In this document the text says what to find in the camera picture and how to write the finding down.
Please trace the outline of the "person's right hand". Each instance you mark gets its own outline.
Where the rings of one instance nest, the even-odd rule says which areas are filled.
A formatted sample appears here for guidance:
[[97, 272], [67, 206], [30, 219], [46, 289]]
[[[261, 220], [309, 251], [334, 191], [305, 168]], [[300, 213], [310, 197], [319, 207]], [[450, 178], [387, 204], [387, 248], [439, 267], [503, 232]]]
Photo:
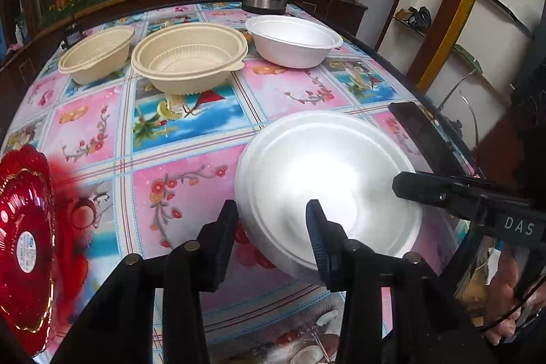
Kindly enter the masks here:
[[[497, 273], [493, 276], [489, 286], [489, 296], [484, 313], [486, 325], [499, 320], [506, 312], [516, 305], [515, 290], [519, 282], [519, 267], [516, 262], [516, 249], [504, 244], [501, 252]], [[545, 285], [542, 285], [527, 301], [540, 312], [537, 321], [520, 333], [512, 343], [504, 343], [506, 350], [523, 354], [545, 346]], [[486, 331], [485, 337], [498, 347], [502, 339], [512, 338], [516, 333], [516, 322], [519, 312], [513, 313], [497, 326]]]

